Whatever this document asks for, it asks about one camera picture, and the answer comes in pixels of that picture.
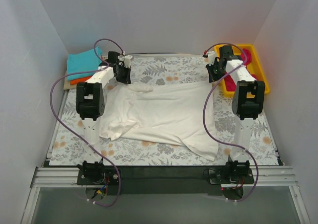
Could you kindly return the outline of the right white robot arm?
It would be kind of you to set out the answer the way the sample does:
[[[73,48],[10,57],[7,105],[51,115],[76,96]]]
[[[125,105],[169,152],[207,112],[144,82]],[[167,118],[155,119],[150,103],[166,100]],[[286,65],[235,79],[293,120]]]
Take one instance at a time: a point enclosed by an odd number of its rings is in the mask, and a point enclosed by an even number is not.
[[[208,48],[203,57],[207,59],[210,83],[220,83],[227,77],[236,83],[232,99],[236,123],[234,142],[230,144],[232,149],[226,164],[210,169],[208,176],[212,184],[233,184],[237,188],[244,183],[254,182],[249,146],[251,128],[263,110],[265,82],[255,79],[247,70],[246,52],[241,51],[240,55],[235,55],[233,47],[231,43],[221,44],[218,53]]]

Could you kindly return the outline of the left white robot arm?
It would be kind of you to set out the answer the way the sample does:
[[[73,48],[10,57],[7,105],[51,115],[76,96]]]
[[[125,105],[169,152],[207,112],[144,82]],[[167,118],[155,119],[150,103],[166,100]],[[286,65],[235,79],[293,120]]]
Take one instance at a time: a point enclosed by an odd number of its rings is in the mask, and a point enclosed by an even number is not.
[[[131,55],[111,51],[91,78],[77,84],[76,111],[83,124],[83,138],[88,142],[83,162],[78,168],[82,177],[93,184],[101,184],[106,178],[99,136],[100,120],[105,111],[103,89],[113,78],[117,82],[130,84],[132,60]]]

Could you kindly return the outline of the white t shirt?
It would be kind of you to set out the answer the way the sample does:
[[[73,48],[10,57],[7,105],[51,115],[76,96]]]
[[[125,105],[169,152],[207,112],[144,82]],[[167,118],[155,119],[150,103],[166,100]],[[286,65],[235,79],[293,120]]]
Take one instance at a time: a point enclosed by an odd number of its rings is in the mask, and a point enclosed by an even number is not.
[[[207,81],[170,85],[118,84],[108,91],[100,120],[102,138],[134,139],[185,146],[214,161],[218,143]]]

